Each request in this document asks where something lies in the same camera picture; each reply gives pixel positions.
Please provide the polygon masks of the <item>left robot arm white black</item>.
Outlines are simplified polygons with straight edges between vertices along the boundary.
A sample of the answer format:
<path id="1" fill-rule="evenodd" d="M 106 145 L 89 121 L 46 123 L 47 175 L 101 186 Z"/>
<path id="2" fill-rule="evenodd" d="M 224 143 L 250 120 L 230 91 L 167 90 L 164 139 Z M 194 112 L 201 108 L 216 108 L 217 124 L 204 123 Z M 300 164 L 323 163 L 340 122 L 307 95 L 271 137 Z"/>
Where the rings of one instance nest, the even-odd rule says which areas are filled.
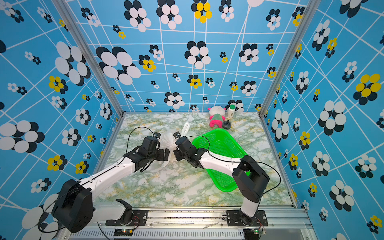
<path id="1" fill-rule="evenodd" d="M 118 205 L 94 207 L 93 201 L 104 190 L 135 172 L 143 172 L 153 161 L 166 161 L 169 151 L 160 148 L 160 133 L 144 138 L 140 146 L 127 152 L 108 168 L 79 180 L 65 182 L 51 213 L 71 233 L 77 233 L 88 224 L 117 221 L 122 225 L 135 223 L 133 207 L 118 199 Z"/>

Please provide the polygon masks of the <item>left aluminium frame post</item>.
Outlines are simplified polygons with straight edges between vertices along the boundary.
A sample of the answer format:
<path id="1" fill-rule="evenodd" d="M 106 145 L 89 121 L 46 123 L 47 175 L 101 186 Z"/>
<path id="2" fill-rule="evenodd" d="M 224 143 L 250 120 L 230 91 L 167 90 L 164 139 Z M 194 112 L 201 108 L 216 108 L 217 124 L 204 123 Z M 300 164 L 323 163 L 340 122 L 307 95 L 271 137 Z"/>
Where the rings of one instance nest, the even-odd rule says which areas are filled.
<path id="1" fill-rule="evenodd" d="M 98 80 L 102 89 L 111 101 L 112 106 L 117 111 L 119 117 L 122 118 L 124 116 L 124 111 L 120 103 L 118 102 L 118 99 L 115 97 L 115 94 L 112 93 L 111 86 L 106 77 L 104 76 L 104 73 L 100 69 L 98 62 L 93 56 L 93 52 L 87 44 L 84 34 L 81 32 L 79 26 L 76 24 L 73 14 L 70 13 L 70 8 L 67 6 L 65 1 L 52 2 L 60 16 L 63 18 L 65 24 L 68 26 L 73 39 L 75 40 L 77 46 L 80 48 L 81 52 L 83 53 L 86 61 L 89 63 L 90 69 L 95 74 L 96 79 Z"/>

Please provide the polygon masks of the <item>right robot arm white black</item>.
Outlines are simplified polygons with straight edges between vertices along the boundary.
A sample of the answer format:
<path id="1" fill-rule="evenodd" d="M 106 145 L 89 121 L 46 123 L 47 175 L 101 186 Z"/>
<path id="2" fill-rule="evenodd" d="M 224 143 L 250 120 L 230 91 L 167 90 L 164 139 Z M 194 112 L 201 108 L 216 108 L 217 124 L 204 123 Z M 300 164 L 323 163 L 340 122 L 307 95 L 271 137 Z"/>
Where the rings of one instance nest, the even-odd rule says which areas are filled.
<path id="1" fill-rule="evenodd" d="M 176 140 L 176 146 L 174 153 L 178 161 L 187 160 L 195 168 L 215 170 L 234 179 L 244 196 L 238 221 L 251 226 L 257 219 L 260 201 L 270 181 L 262 167 L 248 155 L 229 158 L 211 153 L 208 149 L 198 149 L 185 136 Z"/>

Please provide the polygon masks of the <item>aluminium frame post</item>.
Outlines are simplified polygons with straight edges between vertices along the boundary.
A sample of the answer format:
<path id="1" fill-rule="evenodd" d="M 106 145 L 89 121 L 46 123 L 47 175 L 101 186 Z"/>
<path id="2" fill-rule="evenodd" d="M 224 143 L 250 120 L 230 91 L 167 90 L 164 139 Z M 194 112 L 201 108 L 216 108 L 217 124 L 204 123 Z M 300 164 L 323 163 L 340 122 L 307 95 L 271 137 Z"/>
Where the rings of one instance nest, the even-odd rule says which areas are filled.
<path id="1" fill-rule="evenodd" d="M 98 80 L 102 89 L 111 101 L 112 106 L 117 111 L 119 117 L 122 118 L 124 116 L 124 111 L 120 103 L 118 102 L 118 99 L 115 97 L 115 94 L 112 93 L 111 86 L 106 77 L 104 76 L 104 73 L 100 69 L 98 62 L 93 56 L 93 52 L 87 44 L 84 34 L 81 32 L 79 26 L 76 24 L 73 14 L 70 13 L 70 8 L 67 6 L 65 1 L 52 2 L 60 16 L 63 18 L 65 24 L 68 26 L 73 39 L 75 40 L 77 46 L 80 48 L 81 52 L 83 53 L 86 61 L 89 63 L 90 69 L 95 74 L 96 79 Z"/>
<path id="2" fill-rule="evenodd" d="M 285 55 L 282 59 L 282 62 L 278 68 L 277 76 L 274 78 L 270 89 L 266 95 L 266 98 L 262 104 L 262 108 L 260 111 L 260 118 L 264 116 L 264 114 L 267 112 L 273 98 L 275 95 L 275 91 L 279 84 L 281 83 L 284 74 L 286 73 L 289 65 L 291 64 L 291 61 L 293 60 L 294 53 L 301 43 L 301 40 L 303 39 L 305 33 L 308 30 L 309 25 L 312 22 L 312 19 L 316 13 L 316 10 L 318 9 L 321 1 L 320 0 L 311 0 L 309 1 L 306 11 L 304 14 L 303 19 L 301 20 L 301 23 L 299 24 L 297 30 L 295 31 L 295 34 L 293 35 L 293 38 L 289 44 L 289 47 L 287 51 L 285 52 Z"/>

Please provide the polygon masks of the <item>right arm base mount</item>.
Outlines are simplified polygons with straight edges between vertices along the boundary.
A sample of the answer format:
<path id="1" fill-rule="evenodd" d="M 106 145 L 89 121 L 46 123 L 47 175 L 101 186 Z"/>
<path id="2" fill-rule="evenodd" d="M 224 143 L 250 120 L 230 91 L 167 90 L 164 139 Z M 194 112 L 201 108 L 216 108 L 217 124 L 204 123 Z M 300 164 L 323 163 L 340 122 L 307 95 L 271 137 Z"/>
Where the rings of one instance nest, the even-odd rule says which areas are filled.
<path id="1" fill-rule="evenodd" d="M 253 217 L 249 217 L 241 210 L 228 210 L 225 213 L 229 227 L 267 227 L 268 220 L 265 211 L 258 210 Z"/>

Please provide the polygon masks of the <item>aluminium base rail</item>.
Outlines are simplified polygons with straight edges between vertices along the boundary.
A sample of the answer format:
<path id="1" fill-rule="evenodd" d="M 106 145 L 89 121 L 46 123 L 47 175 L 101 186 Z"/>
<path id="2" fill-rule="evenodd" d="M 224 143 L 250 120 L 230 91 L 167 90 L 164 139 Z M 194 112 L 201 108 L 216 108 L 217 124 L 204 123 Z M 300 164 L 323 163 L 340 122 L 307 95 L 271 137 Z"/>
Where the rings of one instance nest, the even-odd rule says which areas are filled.
<path id="1" fill-rule="evenodd" d="M 316 240 L 308 214 L 289 206 L 262 207 L 252 226 L 235 220 L 230 207 L 144 208 L 138 227 L 94 223 L 77 233 L 62 230 L 58 240 Z"/>

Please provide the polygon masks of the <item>jar with black lid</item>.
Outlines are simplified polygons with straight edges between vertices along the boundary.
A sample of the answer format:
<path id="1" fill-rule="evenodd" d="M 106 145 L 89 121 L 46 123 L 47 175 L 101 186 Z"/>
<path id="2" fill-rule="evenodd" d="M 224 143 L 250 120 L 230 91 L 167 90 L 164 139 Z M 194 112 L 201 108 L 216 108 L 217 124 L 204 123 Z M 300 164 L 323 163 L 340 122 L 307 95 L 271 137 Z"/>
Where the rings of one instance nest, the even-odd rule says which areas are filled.
<path id="1" fill-rule="evenodd" d="M 223 121 L 223 123 L 222 123 L 222 128 L 223 128 L 224 130 L 230 130 L 231 127 L 232 127 L 232 123 L 231 123 L 229 120 L 225 120 L 225 121 Z"/>

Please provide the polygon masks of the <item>white bottle green cap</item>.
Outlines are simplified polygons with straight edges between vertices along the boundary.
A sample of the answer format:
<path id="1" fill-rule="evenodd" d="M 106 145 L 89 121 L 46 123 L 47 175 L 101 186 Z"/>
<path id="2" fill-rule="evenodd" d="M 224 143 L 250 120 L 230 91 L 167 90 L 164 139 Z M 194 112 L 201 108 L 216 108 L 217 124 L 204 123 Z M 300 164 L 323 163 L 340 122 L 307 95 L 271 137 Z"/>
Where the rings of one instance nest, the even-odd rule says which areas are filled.
<path id="1" fill-rule="evenodd" d="M 234 113 L 236 111 L 236 105 L 231 104 L 229 108 L 227 109 L 227 118 L 232 119 L 234 117 Z"/>

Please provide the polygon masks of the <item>right aluminium frame post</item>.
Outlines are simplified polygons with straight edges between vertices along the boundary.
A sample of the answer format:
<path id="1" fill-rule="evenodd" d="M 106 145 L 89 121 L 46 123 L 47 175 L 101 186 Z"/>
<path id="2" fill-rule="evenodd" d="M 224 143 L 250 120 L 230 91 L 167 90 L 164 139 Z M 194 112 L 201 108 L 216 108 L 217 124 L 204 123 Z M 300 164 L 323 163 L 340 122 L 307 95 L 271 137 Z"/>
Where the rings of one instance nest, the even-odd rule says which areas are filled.
<path id="1" fill-rule="evenodd" d="M 282 59 L 282 62 L 278 68 L 277 76 L 274 78 L 270 89 L 266 95 L 266 98 L 262 104 L 262 108 L 260 111 L 260 118 L 264 116 L 264 114 L 267 112 L 273 98 L 275 95 L 275 91 L 279 84 L 281 83 L 284 74 L 286 73 L 289 65 L 291 64 L 291 61 L 293 60 L 294 53 L 301 43 L 301 40 L 303 39 L 305 33 L 308 30 L 309 25 L 312 22 L 312 19 L 316 13 L 316 10 L 318 9 L 321 1 L 320 0 L 311 0 L 309 1 L 306 11 L 304 14 L 303 19 L 301 20 L 301 23 L 299 24 L 297 30 L 295 31 L 295 34 L 293 35 L 293 38 L 289 44 L 289 47 L 287 51 L 285 52 L 285 55 Z"/>

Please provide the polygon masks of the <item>white plastic bag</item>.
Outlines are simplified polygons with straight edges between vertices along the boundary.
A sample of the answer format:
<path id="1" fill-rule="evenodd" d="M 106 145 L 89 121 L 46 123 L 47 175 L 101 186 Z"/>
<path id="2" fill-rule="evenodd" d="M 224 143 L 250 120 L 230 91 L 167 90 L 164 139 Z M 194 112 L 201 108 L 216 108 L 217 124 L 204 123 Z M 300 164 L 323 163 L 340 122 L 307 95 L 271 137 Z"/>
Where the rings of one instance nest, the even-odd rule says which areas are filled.
<path id="1" fill-rule="evenodd" d="M 177 149 L 176 140 L 180 137 L 186 136 L 191 127 L 191 123 L 185 122 L 181 131 L 167 131 L 160 137 L 160 149 L 168 149 L 169 155 L 165 162 L 162 162 L 161 167 L 164 168 L 172 162 L 176 162 L 177 158 L 174 151 Z"/>

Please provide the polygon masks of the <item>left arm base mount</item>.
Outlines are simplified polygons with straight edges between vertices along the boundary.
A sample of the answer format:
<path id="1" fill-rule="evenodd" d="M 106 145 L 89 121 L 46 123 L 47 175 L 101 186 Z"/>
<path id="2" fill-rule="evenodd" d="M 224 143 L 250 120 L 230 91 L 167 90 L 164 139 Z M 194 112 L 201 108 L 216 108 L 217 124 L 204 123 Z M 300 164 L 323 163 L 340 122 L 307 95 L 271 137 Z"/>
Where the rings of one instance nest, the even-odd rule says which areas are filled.
<path id="1" fill-rule="evenodd" d="M 149 211 L 147 210 L 131 210 L 124 213 L 118 220 L 107 220 L 106 226 L 145 226 L 148 219 Z"/>

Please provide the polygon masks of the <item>pink white plush toy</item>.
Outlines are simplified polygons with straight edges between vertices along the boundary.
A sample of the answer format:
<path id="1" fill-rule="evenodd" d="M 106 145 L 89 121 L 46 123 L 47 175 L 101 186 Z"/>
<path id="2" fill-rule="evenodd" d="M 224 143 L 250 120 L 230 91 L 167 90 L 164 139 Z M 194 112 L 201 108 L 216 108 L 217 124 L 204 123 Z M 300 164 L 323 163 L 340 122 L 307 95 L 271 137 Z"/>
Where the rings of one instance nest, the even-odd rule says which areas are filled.
<path id="1" fill-rule="evenodd" d="M 211 108 L 208 108 L 209 110 L 209 115 L 210 115 L 210 123 L 209 126 L 211 128 L 213 127 L 218 127 L 222 128 L 223 127 L 223 122 L 225 121 L 226 117 L 226 109 L 221 107 L 221 106 L 214 106 Z"/>

